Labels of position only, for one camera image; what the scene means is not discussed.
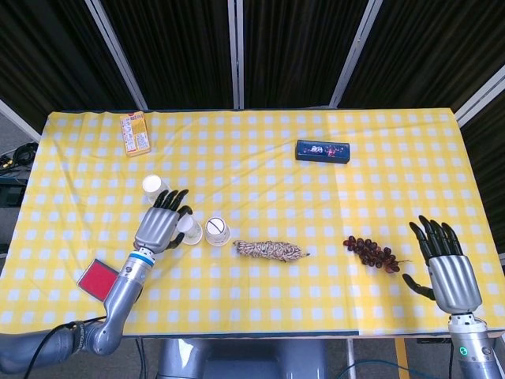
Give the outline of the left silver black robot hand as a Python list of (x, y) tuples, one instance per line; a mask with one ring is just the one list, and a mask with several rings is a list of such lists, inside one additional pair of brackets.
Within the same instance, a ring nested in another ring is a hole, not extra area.
[(175, 238), (172, 236), (181, 219), (193, 214), (188, 205), (181, 204), (188, 192), (188, 189), (165, 189), (158, 195), (137, 229), (133, 241), (135, 250), (147, 249), (158, 254), (175, 249), (181, 244), (184, 232), (179, 231)]

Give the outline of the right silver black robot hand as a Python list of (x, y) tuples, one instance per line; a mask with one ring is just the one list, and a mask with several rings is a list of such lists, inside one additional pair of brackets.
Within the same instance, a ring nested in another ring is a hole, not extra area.
[(417, 283), (409, 274), (402, 278), (411, 291), (434, 302), (445, 313), (466, 314), (482, 304), (477, 278), (469, 258), (464, 255), (458, 236), (447, 223), (418, 216), (421, 225), (411, 222), (428, 269), (431, 286)]

